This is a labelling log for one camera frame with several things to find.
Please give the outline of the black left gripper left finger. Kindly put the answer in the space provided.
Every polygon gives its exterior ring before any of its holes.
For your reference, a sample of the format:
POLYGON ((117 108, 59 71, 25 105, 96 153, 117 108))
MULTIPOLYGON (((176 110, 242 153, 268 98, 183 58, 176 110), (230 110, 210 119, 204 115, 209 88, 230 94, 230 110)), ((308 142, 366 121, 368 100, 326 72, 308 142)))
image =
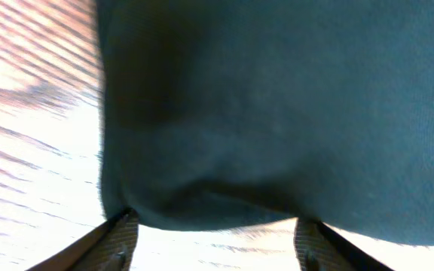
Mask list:
POLYGON ((138 229, 137 213, 126 209, 28 271, 129 271, 138 229))

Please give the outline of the black polo shirt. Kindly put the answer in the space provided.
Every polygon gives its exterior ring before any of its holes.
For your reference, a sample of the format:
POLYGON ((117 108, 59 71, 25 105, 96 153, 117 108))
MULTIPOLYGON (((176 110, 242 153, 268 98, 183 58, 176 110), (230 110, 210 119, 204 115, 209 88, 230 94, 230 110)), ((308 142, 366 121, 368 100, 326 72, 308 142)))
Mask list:
POLYGON ((99 0, 96 21, 108 217, 434 246, 434 0, 99 0))

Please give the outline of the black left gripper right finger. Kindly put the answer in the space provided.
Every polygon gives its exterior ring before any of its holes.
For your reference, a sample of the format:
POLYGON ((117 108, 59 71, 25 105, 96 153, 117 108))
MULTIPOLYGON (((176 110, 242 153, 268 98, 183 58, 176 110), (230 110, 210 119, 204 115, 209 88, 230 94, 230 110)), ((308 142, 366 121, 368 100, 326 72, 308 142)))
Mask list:
POLYGON ((301 271, 393 271, 322 222, 299 218, 294 246, 301 271))

